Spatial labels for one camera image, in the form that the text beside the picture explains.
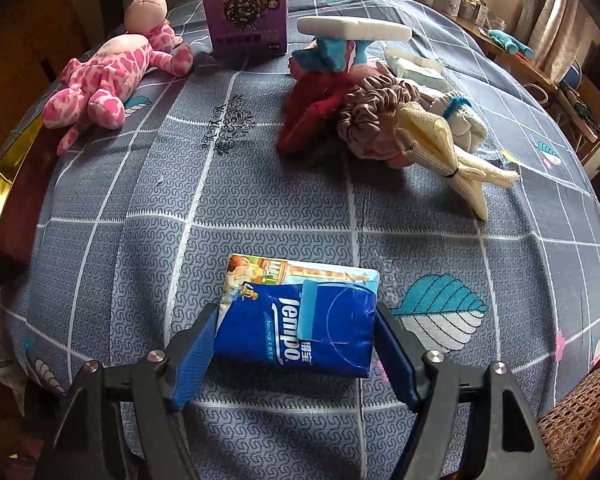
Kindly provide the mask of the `blue Tempo tissue pack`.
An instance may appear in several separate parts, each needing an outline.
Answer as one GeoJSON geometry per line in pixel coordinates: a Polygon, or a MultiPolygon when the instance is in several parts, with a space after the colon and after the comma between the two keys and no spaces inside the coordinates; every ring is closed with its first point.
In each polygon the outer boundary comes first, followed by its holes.
{"type": "Polygon", "coordinates": [[[378,285],[372,269],[231,255],[214,355],[280,370],[366,377],[378,285]]]}

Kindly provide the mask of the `cream cloth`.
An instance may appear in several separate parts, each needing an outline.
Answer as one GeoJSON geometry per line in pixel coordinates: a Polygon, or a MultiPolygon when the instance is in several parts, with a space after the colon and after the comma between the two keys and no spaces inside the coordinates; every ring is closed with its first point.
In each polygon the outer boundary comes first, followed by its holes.
{"type": "Polygon", "coordinates": [[[498,168],[457,146],[449,123],[417,102],[398,105],[394,133],[404,158],[442,177],[481,221],[489,219],[483,185],[511,188],[519,180],[516,171],[498,168]]]}

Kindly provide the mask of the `white knit gloves blue band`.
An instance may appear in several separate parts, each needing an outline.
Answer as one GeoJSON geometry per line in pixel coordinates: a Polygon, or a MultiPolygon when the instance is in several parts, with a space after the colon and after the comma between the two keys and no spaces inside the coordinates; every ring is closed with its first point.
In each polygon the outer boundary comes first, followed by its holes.
{"type": "Polygon", "coordinates": [[[471,100],[457,91],[422,93],[419,103],[427,112],[441,116],[448,122],[454,143],[464,151],[475,153],[486,140],[486,125],[472,107],[471,100]]]}

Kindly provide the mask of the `mauve satin scrunchie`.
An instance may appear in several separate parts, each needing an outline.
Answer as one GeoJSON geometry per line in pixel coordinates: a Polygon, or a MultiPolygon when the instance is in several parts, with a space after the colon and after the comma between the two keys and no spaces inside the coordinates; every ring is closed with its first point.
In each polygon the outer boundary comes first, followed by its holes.
{"type": "Polygon", "coordinates": [[[383,62],[353,65],[349,75],[355,86],[340,107],[338,134],[360,159],[385,162],[391,168],[411,165],[411,147],[396,133],[396,113],[408,102],[420,101],[418,88],[396,78],[383,62]]]}

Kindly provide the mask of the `red fuzzy sock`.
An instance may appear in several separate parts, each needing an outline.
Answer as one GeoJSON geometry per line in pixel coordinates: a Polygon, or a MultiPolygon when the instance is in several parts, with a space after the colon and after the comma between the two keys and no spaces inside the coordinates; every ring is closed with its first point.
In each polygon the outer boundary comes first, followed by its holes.
{"type": "Polygon", "coordinates": [[[345,73],[309,73],[294,85],[276,148],[284,155],[303,151],[337,114],[355,82],[345,73]]]}

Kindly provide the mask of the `white packaged tissue packs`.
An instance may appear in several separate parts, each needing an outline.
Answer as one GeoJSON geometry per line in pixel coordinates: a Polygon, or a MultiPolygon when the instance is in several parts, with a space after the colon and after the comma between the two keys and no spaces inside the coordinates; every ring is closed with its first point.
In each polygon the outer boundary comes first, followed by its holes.
{"type": "Polygon", "coordinates": [[[394,76],[442,93],[452,90],[442,75],[441,63],[395,47],[384,47],[384,55],[394,76]]]}

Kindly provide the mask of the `blue plush toy pink dress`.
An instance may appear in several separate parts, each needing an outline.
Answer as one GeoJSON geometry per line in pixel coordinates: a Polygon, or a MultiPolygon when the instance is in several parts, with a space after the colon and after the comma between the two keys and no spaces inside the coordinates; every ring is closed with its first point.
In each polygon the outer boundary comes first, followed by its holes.
{"type": "Polygon", "coordinates": [[[289,70],[295,80],[309,74],[346,74],[354,81],[377,75],[377,61],[367,57],[368,40],[317,37],[289,58],[289,70]]]}

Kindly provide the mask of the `wicker chair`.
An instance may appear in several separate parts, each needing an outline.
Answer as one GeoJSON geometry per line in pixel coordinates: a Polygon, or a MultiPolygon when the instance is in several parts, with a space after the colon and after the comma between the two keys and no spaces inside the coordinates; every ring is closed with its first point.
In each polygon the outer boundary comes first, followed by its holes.
{"type": "Polygon", "coordinates": [[[592,479],[600,461],[600,364],[539,421],[558,479],[592,479]]]}

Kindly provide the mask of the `grey patterned bedspread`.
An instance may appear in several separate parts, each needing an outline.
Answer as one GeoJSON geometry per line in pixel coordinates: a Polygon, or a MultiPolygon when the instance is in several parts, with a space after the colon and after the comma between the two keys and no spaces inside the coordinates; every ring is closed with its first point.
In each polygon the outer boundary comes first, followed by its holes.
{"type": "Polygon", "coordinates": [[[600,204],[568,141],[458,27],[410,0],[290,0],[290,19],[370,15],[411,26],[516,171],[484,184],[481,221],[445,180],[354,156],[326,127],[275,145],[291,79],[278,61],[204,56],[148,82],[119,133],[58,162],[30,268],[0,289],[18,370],[62,411],[40,479],[550,479],[536,420],[577,387],[600,344],[600,204]],[[424,347],[424,400],[366,377],[214,355],[180,412],[166,347],[219,307],[231,254],[379,273],[377,301],[424,347]]]}

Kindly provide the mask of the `gold storage box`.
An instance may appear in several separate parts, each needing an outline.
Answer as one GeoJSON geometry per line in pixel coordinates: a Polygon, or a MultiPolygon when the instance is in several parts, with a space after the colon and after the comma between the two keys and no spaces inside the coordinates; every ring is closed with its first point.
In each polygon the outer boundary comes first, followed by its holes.
{"type": "Polygon", "coordinates": [[[42,116],[36,116],[0,157],[0,229],[14,215],[8,208],[20,211],[17,202],[24,200],[28,211],[32,190],[38,185],[45,167],[45,148],[40,143],[42,116]]]}

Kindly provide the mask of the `pink giraffe plush toy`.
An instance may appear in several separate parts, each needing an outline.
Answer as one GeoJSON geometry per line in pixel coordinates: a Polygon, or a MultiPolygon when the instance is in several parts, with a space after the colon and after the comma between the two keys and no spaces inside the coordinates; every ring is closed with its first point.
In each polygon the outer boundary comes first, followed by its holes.
{"type": "Polygon", "coordinates": [[[42,111],[46,128],[66,128],[58,143],[62,155],[91,125],[108,130],[125,122],[124,104],[151,68],[183,77],[194,66],[189,44],[166,19],[166,0],[133,0],[124,14],[125,33],[114,36],[85,62],[73,58],[42,111]]]}

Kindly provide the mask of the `wooden sideboard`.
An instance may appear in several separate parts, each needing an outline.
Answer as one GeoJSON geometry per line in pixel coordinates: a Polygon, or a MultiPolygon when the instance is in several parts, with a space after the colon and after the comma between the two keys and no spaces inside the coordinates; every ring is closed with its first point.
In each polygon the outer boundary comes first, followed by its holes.
{"type": "Polygon", "coordinates": [[[558,119],[570,127],[568,140],[576,149],[586,175],[593,180],[600,173],[600,92],[585,76],[577,88],[562,91],[521,54],[509,54],[483,29],[458,16],[451,20],[467,32],[483,53],[505,68],[545,108],[556,105],[558,119]]]}

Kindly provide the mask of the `teal toy on sideboard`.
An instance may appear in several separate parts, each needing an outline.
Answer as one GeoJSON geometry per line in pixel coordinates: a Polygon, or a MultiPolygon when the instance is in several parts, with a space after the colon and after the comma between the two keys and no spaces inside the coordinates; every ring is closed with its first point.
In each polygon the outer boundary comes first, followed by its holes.
{"type": "Polygon", "coordinates": [[[517,38],[510,36],[507,32],[504,32],[504,30],[488,29],[486,33],[508,54],[520,53],[526,58],[533,58],[534,52],[530,47],[520,42],[517,38]]]}

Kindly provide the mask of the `purple cardboard box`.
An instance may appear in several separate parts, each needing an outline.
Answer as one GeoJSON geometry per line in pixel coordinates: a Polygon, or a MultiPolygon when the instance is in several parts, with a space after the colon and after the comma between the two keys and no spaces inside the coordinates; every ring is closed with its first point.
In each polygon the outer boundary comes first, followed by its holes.
{"type": "Polygon", "coordinates": [[[288,0],[202,0],[213,55],[287,53],[288,0]]]}

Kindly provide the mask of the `metal tins on sideboard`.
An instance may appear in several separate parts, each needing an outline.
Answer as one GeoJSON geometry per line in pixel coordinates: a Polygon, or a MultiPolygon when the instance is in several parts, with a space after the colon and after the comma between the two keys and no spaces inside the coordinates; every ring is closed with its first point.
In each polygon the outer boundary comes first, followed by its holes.
{"type": "Polygon", "coordinates": [[[489,9],[483,0],[434,0],[434,10],[452,18],[464,18],[479,27],[486,24],[489,9]]]}

